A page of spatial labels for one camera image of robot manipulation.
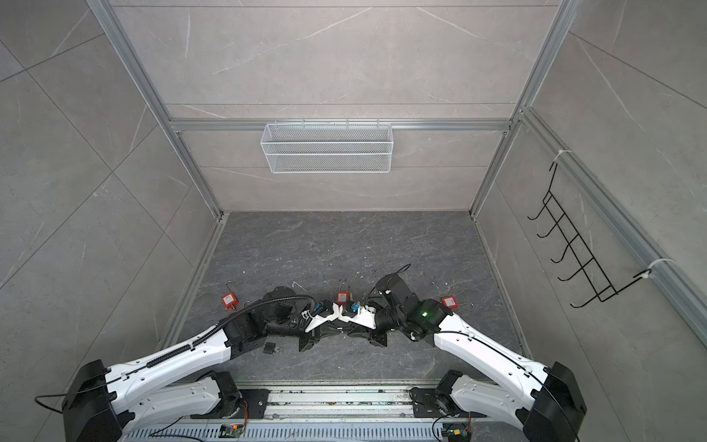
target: wire mesh basket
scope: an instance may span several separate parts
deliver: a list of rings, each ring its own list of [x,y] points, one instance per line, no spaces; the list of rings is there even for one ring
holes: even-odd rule
[[[260,144],[273,173],[390,172],[393,131],[380,123],[272,123]]]

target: gray marble wall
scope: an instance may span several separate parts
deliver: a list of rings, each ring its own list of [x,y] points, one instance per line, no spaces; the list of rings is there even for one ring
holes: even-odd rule
[[[214,220],[83,0],[0,2],[0,140],[0,439],[63,441],[33,397],[152,352]]]
[[[707,2],[585,1],[534,104],[707,293]]]
[[[557,1],[118,0],[170,110],[510,117]]]
[[[534,103],[703,291],[706,20],[700,1],[587,0]],[[569,306],[593,292],[583,277],[557,279],[578,266],[550,260],[565,243],[557,230],[537,237],[552,225],[547,213],[527,218],[542,206],[551,161],[522,130],[479,217],[532,355],[578,375],[583,440],[702,439],[707,351],[657,287],[641,281],[606,303]],[[641,268],[562,169],[553,189],[609,278],[628,283]],[[588,271],[603,288],[598,269]]]
[[[553,0],[115,0],[174,118],[508,118]],[[498,132],[396,132],[388,174],[270,173],[259,133],[186,132],[227,211],[465,210]]]
[[[184,132],[226,211],[467,210],[501,133],[395,132],[389,173],[273,174],[261,132]]]

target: floor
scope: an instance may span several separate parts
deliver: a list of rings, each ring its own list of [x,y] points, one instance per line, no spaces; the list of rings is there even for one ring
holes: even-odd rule
[[[420,298],[453,294],[460,315],[479,331],[519,351],[489,262],[465,211],[235,212],[223,230],[181,338],[191,337],[228,312],[226,282],[241,303],[275,286],[333,299],[340,282],[362,299],[383,275],[404,264],[404,279]],[[236,380],[437,379],[447,370],[483,378],[455,356],[425,342],[390,333],[388,347],[333,336],[299,353],[295,338],[272,337],[281,351],[251,351],[220,368]]]

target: black cable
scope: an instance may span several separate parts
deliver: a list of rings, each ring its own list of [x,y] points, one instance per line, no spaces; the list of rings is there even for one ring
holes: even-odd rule
[[[200,439],[200,438],[193,437],[193,436],[183,436],[183,435],[181,435],[181,434],[158,434],[158,433],[161,433],[161,432],[165,431],[166,429],[168,429],[168,428],[171,427],[172,425],[176,424],[176,423],[179,422],[180,420],[182,420],[183,417],[184,417],[184,416],[180,417],[180,418],[177,419],[176,421],[174,421],[174,422],[172,422],[171,424],[167,425],[165,428],[159,429],[159,430],[157,430],[157,431],[153,431],[152,433],[150,433],[150,434],[148,435],[148,437],[181,437],[181,438],[193,439],[193,440],[199,441],[199,442],[206,442],[204,439]]]
[[[167,426],[166,426],[165,428],[163,428],[163,429],[159,429],[159,430],[157,430],[157,431],[153,431],[152,433],[149,434],[149,436],[155,436],[157,433],[161,433],[161,432],[165,431],[166,429],[168,429],[168,428],[171,427],[172,425],[174,425],[174,424],[176,424],[177,422],[181,421],[183,417],[184,417],[184,416],[180,416],[179,419],[177,419],[176,421],[174,421],[174,422],[172,422],[171,424],[167,425]]]
[[[151,434],[150,437],[180,437],[185,439],[192,439],[193,441],[206,442],[204,439],[193,436],[185,436],[184,434]]]
[[[56,409],[56,408],[50,407],[49,405],[46,405],[46,404],[42,404],[42,403],[40,402],[40,398],[41,398],[41,397],[74,396],[74,395],[78,395],[78,394],[80,394],[80,393],[85,393],[85,392],[87,392],[87,391],[92,391],[92,390],[97,390],[98,388],[103,388],[103,387],[105,387],[106,385],[109,385],[109,384],[114,383],[116,380],[120,380],[120,378],[115,378],[115,379],[113,379],[113,380],[109,380],[109,381],[106,382],[106,383],[102,383],[102,384],[97,385],[97,386],[95,386],[95,387],[86,388],[85,390],[81,390],[81,391],[70,392],[70,393],[57,393],[56,395],[39,395],[39,396],[35,396],[35,402],[38,403],[39,405],[41,405],[42,407],[46,408],[46,409],[52,410],[52,411],[55,412],[55,413],[63,414],[61,411],[59,411],[59,410]]]
[[[506,358],[507,360],[513,362],[516,367],[518,367],[518,368],[520,368],[521,370],[523,370],[524,374],[527,374],[527,375],[530,376],[531,378],[535,379],[535,381],[540,384],[540,389],[541,389],[541,390],[542,390],[542,388],[545,386],[545,384],[543,384],[542,382],[540,382],[540,379],[536,378],[534,374],[532,374],[532,373],[530,373],[529,371],[527,371],[527,370],[525,369],[525,367],[523,367],[523,366],[521,366],[520,364],[518,364],[518,362],[516,362],[513,358],[510,358],[510,357],[506,356],[505,354],[503,354],[503,352],[501,352],[501,351],[499,351],[499,350],[493,348],[493,347],[492,347],[491,345],[489,345],[488,343],[486,343],[486,342],[484,342],[484,341],[482,341],[482,340],[480,340],[480,339],[477,339],[476,337],[473,337],[473,336],[471,336],[471,335],[469,335],[469,334],[467,334],[467,333],[456,332],[456,331],[454,331],[454,330],[441,330],[441,331],[439,331],[439,332],[437,332],[437,333],[453,333],[453,334],[455,334],[455,335],[462,335],[462,336],[466,336],[466,337],[469,338],[470,340],[474,340],[474,341],[476,341],[476,342],[478,342],[478,343],[480,343],[480,344],[483,344],[483,345],[487,346],[488,348],[490,348],[491,350],[494,350],[496,353],[500,354],[501,356],[503,356],[503,357]],[[572,428],[572,424],[570,423],[570,419],[567,417],[567,414],[565,414],[565,410],[562,409],[562,405],[560,404],[560,402],[554,397],[554,395],[553,395],[552,393],[550,393],[550,390],[548,390],[547,388],[545,388],[545,391],[547,392],[548,395],[550,395],[550,398],[551,398],[553,401],[555,401],[555,403],[557,404],[557,406],[560,407],[560,412],[562,413],[562,416],[563,416],[563,417],[565,418],[565,420],[567,421],[567,425],[570,427],[570,430],[572,430],[572,433],[574,434],[575,439],[577,439],[577,442],[582,442],[582,441],[579,439],[579,435],[577,434],[577,431],[575,431],[575,429]]]
[[[256,301],[252,304],[250,304],[248,307],[244,308],[243,310],[239,310],[235,313],[231,313],[230,315],[226,316],[224,319],[219,320],[216,323],[216,326],[209,330],[208,332],[204,333],[202,336],[196,338],[194,341],[192,341],[190,344],[185,344],[177,349],[174,349],[168,353],[165,353],[161,356],[157,356],[155,359],[152,359],[145,364],[146,367],[154,367],[157,364],[160,364],[164,361],[167,361],[168,359],[171,359],[178,354],[184,353],[186,351],[192,350],[195,348],[197,345],[203,344],[206,342],[210,337],[214,336],[216,333],[221,331],[226,325],[228,325],[230,322],[234,321],[237,317],[244,315],[246,313],[249,313],[253,310],[256,310],[258,308],[267,306],[269,304],[275,304],[281,301],[297,301],[300,299],[308,299],[312,301],[310,304],[310,311],[312,310],[312,307],[316,303],[316,300],[309,295],[295,295],[295,296],[282,296],[281,298],[273,298],[273,299],[268,299],[266,301],[260,300]]]
[[[411,266],[411,263],[408,262],[404,266],[400,267],[398,270],[396,270],[395,272],[393,272],[390,275],[390,278],[388,278],[388,280],[385,283],[388,284],[390,282],[390,280],[393,279],[392,275],[399,274],[399,273],[405,273],[410,268],[410,266]],[[373,286],[373,288],[368,292],[368,295],[366,295],[366,297],[363,299],[364,305],[366,304],[366,301],[368,301],[368,297],[370,296],[371,293],[373,293],[374,290],[375,290],[375,286]],[[382,296],[374,296],[373,298],[382,298]]]
[[[435,433],[435,424],[442,418],[449,417],[451,414],[447,413],[444,416],[439,416],[437,419],[435,419],[434,422],[432,422],[432,436],[435,436],[435,439],[437,439],[439,442],[442,442],[442,439],[437,437],[437,433]]]
[[[206,373],[203,373],[201,376],[199,376],[194,382],[199,382],[201,379],[204,379],[204,378],[207,377],[207,376],[215,375],[215,374],[216,374],[215,371],[209,370],[209,371],[207,371]]]
[[[412,388],[410,390],[407,390],[407,395],[410,397],[410,400],[412,401],[413,405],[420,405],[420,402],[417,402],[415,399],[412,398]]]

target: black wire hook rack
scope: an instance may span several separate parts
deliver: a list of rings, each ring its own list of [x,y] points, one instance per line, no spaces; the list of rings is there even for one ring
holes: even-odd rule
[[[562,262],[562,260],[565,259],[565,255],[567,255],[567,251],[570,250],[572,252],[572,256],[574,256],[575,260],[577,261],[577,264],[579,264],[579,266],[580,266],[576,272],[572,273],[572,275],[569,276],[569,278],[563,279],[563,278],[558,277],[557,279],[559,279],[560,281],[569,281],[573,277],[577,276],[580,272],[582,272],[584,274],[584,276],[587,278],[587,281],[589,282],[589,285],[592,287],[592,290],[594,291],[594,296],[592,296],[591,298],[586,300],[584,303],[580,304],[579,306],[575,306],[574,304],[570,303],[570,306],[572,306],[574,308],[582,308],[595,299],[598,299],[599,302],[606,302],[609,299],[611,299],[614,296],[621,293],[622,291],[626,290],[628,287],[634,285],[636,282],[647,278],[648,275],[651,273],[651,269],[645,269],[645,270],[640,271],[639,273],[637,273],[631,277],[631,282],[629,282],[625,286],[621,287],[620,289],[616,289],[616,286],[614,285],[612,280],[609,279],[609,277],[607,276],[607,273],[602,268],[602,265],[599,263],[599,260],[597,260],[597,257],[594,256],[594,252],[592,251],[592,249],[589,248],[586,241],[584,241],[584,238],[579,233],[579,230],[575,227],[574,223],[572,222],[572,219],[569,217],[567,212],[565,212],[565,209],[562,207],[562,204],[560,204],[560,201],[557,198],[555,198],[555,195],[552,193],[552,182],[555,181],[555,174],[557,172],[557,163],[556,162],[553,161],[552,165],[550,165],[549,171],[552,171],[552,178],[550,178],[550,184],[547,187],[547,192],[545,193],[545,196],[542,198],[542,208],[540,209],[540,211],[538,212],[538,214],[535,217],[531,218],[530,216],[528,216],[527,218],[531,221],[534,221],[534,220],[538,219],[538,217],[542,214],[543,211],[547,211],[547,213],[552,218],[552,221],[554,221],[554,224],[552,225],[550,230],[547,233],[545,233],[544,235],[540,235],[540,234],[536,233],[537,237],[538,238],[547,238],[547,236],[550,233],[552,233],[552,231],[555,230],[555,228],[557,228],[560,231],[560,233],[562,234],[562,237],[564,238],[564,240],[566,242],[565,250],[562,252],[562,256],[560,257],[560,259],[556,261],[556,260],[553,260],[552,258],[550,258],[550,260],[552,262],[554,262],[555,264],[559,264],[560,262]],[[547,205],[550,201],[554,201],[555,204],[557,204],[557,207],[560,208],[560,211],[562,213],[559,217],[555,217],[555,215],[552,213],[552,211],[550,211],[550,209],[548,208]],[[569,238],[569,235],[565,232],[565,230],[562,229],[562,226],[560,225],[560,221],[562,221],[562,219],[566,219],[567,222],[569,222],[570,225],[572,226],[572,228],[574,229],[575,235],[573,235],[572,238]],[[578,243],[578,245],[579,244],[584,245],[585,249],[589,252],[589,255],[591,256],[589,258],[589,260],[587,260],[584,263],[582,263],[582,261],[579,259],[579,255],[577,254],[577,250],[575,250],[575,248],[573,246],[573,243],[577,243],[577,241],[576,241],[577,239],[579,241],[581,241],[581,243]],[[607,280],[608,285],[601,290],[597,290],[594,283],[592,282],[592,279],[587,274],[586,268],[591,262],[594,262],[596,264],[596,266],[599,268],[599,270],[601,271],[604,278]],[[600,295],[604,292],[607,292],[607,291],[611,294],[608,295],[606,298],[602,299],[602,297]]]

